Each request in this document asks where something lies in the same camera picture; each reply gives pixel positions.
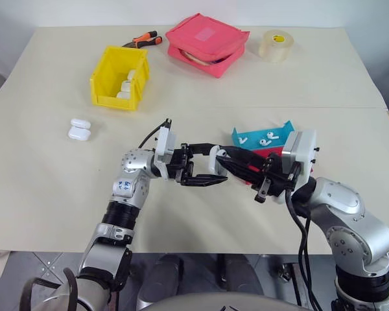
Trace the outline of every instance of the pink pouch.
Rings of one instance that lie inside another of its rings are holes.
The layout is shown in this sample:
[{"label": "pink pouch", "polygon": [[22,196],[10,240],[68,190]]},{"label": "pink pouch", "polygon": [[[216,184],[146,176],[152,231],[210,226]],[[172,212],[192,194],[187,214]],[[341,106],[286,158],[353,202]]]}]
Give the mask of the pink pouch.
[{"label": "pink pouch", "polygon": [[166,33],[169,55],[220,78],[241,55],[249,31],[205,17],[188,17]]}]

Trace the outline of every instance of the tape roll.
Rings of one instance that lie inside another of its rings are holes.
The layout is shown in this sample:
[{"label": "tape roll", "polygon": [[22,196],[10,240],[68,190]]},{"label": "tape roll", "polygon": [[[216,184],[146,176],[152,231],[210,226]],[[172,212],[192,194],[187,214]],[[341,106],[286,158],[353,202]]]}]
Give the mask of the tape roll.
[{"label": "tape roll", "polygon": [[269,30],[264,33],[264,38],[259,47],[259,55],[266,62],[279,63],[287,58],[294,38],[282,30]]}]

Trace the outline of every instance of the gray floor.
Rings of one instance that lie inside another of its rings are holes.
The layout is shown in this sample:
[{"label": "gray floor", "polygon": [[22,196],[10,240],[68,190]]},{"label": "gray floor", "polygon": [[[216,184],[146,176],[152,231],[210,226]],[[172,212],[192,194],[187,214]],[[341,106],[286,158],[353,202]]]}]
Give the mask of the gray floor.
[{"label": "gray floor", "polygon": [[[10,255],[0,279],[0,311],[18,310],[21,289],[32,277],[42,277],[52,282],[65,280],[65,267],[77,270],[82,254],[79,253],[28,253],[14,252]],[[132,269],[128,282],[120,295],[120,311],[134,311],[136,297],[141,283],[161,254],[136,253],[132,259]],[[184,260],[184,275],[179,294],[193,292],[222,291],[215,279],[214,254],[179,254]],[[282,281],[276,274],[283,262],[295,262],[295,256],[247,255],[255,268],[268,297],[295,303],[291,282]],[[330,302],[335,299],[335,263],[331,256],[311,256],[314,293],[323,310],[330,310]],[[32,305],[46,298],[52,290],[35,286]]]}]

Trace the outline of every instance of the white table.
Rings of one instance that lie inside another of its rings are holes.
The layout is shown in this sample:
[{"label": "white table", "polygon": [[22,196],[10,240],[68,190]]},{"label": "white table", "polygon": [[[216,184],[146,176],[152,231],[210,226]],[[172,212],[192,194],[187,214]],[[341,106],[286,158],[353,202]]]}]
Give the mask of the white table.
[{"label": "white table", "polygon": [[[240,132],[281,126],[318,134],[314,176],[358,189],[389,225],[389,116],[342,29],[286,29],[296,45],[282,64],[262,62],[251,30],[246,52],[221,79],[149,47],[150,80],[138,111],[92,106],[89,77],[106,45],[170,27],[38,29],[0,91],[0,249],[83,251],[105,212],[122,155],[166,117],[183,143],[230,144]],[[88,142],[69,120],[92,123]],[[196,157],[206,171],[205,159]],[[286,207],[254,202],[235,179],[214,187],[152,181],[132,248],[140,252],[296,253]],[[310,253],[329,253],[314,226]]]}]

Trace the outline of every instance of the yellow plastic bin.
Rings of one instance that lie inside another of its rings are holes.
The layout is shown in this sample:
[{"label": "yellow plastic bin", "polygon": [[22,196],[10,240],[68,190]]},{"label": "yellow plastic bin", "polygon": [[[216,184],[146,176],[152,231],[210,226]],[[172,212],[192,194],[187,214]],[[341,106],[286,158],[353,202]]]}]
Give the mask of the yellow plastic bin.
[{"label": "yellow plastic bin", "polygon": [[[117,98],[128,72],[136,73],[130,84],[130,99]],[[147,50],[108,46],[90,79],[92,103],[98,106],[136,110],[148,80]]]}]

